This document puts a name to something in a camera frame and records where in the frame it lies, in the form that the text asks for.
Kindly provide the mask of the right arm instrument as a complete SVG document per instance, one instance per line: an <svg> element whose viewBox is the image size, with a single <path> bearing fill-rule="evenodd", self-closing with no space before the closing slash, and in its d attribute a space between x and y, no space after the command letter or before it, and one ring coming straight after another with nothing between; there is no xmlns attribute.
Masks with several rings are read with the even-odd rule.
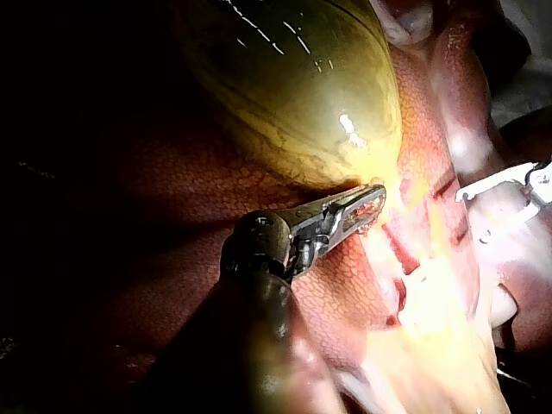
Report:
<svg viewBox="0 0 552 414"><path fill-rule="evenodd" d="M551 157L525 163L524 195L526 207L547 207L551 204Z"/></svg>

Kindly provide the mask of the right arm instrument jaw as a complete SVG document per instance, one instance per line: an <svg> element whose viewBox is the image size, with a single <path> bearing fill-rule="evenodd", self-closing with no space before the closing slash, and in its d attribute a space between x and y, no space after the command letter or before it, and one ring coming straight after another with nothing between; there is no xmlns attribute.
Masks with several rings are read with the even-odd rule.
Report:
<svg viewBox="0 0 552 414"><path fill-rule="evenodd" d="M455 194L457 203L474 199L476 196L491 190L503 183L513 183L526 186L529 183L529 174L536 170L536 162L526 162L516 166L510 166L488 177L479 179L469 185L463 186Z"/></svg>
<svg viewBox="0 0 552 414"><path fill-rule="evenodd" d="M479 242L496 242L511 233L520 230L529 220L535 217L541 207L534 203L481 203L479 204L481 223L484 228Z"/></svg>

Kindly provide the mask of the left arm instrument jaw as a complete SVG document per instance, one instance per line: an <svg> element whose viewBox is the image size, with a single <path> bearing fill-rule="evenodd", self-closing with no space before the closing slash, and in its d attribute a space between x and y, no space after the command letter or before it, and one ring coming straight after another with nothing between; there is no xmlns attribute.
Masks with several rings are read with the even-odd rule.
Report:
<svg viewBox="0 0 552 414"><path fill-rule="evenodd" d="M347 237L355 232L366 232L378 220L385 205L386 197L379 195L356 202L342 215L342 235Z"/></svg>
<svg viewBox="0 0 552 414"><path fill-rule="evenodd" d="M366 204L382 204L385 199L386 188L383 185L360 185L331 196L324 203L324 209L328 212L350 212Z"/></svg>

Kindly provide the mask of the left arm instrument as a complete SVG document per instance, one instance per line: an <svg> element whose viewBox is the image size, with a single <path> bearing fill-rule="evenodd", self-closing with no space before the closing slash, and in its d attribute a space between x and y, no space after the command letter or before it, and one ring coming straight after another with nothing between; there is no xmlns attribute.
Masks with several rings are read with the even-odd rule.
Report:
<svg viewBox="0 0 552 414"><path fill-rule="evenodd" d="M223 276L266 272L294 279L338 243L343 206L336 201L283 210L255 210L241 217L223 244Z"/></svg>

